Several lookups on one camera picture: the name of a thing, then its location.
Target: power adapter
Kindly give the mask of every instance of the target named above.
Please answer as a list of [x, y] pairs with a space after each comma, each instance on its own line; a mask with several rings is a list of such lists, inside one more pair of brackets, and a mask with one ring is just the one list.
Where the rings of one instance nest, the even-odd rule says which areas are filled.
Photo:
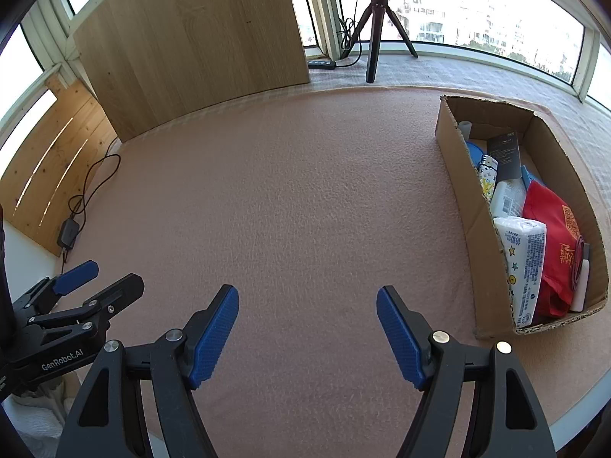
[[74, 247], [74, 240], [78, 235], [80, 226], [74, 218], [70, 217], [63, 221], [57, 236], [57, 246], [64, 250], [71, 250]]

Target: blue lid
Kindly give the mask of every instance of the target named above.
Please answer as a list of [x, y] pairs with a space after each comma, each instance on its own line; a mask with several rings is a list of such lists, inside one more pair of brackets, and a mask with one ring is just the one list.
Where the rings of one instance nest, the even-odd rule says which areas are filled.
[[93, 260], [88, 260], [57, 277], [53, 284], [53, 292], [58, 296], [66, 296], [98, 277], [99, 273], [98, 264]]
[[475, 168], [479, 167], [480, 162], [482, 161], [482, 156], [484, 155], [483, 150], [470, 141], [467, 141], [467, 148], [469, 148], [469, 155], [471, 155], [471, 163], [473, 163]]
[[543, 184], [542, 180], [540, 180], [538, 177], [535, 177], [532, 174], [532, 172], [530, 172], [530, 170], [526, 168], [526, 165], [523, 165], [521, 168], [522, 168], [522, 181], [524, 183], [524, 187], [526, 188], [526, 190], [528, 190], [532, 181], [537, 181], [539, 184], [545, 187], [545, 184]]

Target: white bottle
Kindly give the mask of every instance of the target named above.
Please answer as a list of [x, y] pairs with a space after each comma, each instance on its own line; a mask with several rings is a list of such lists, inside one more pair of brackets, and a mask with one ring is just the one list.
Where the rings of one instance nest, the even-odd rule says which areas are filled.
[[590, 245], [584, 244], [583, 261], [581, 262], [581, 274], [577, 279], [577, 287], [573, 294], [570, 311], [580, 312], [584, 310], [585, 290], [588, 288], [588, 277], [590, 276]]
[[496, 217], [522, 217], [526, 188], [522, 179], [500, 181], [494, 189], [493, 200], [490, 203], [490, 214]]

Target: white wall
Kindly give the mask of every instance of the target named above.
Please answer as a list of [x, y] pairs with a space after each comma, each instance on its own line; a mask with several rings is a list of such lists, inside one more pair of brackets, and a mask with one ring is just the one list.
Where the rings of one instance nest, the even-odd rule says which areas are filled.
[[20, 233], [6, 220], [5, 233], [6, 275], [10, 297], [14, 301], [40, 279], [54, 277], [59, 258]]

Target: white cloth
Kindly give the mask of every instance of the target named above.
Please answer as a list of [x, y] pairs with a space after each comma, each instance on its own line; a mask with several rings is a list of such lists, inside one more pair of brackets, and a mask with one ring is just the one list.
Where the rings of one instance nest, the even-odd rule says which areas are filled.
[[74, 403], [78, 378], [75, 373], [64, 377], [68, 381], [63, 378], [49, 381], [41, 384], [36, 392], [11, 394], [2, 403], [8, 419], [36, 458], [54, 458]]

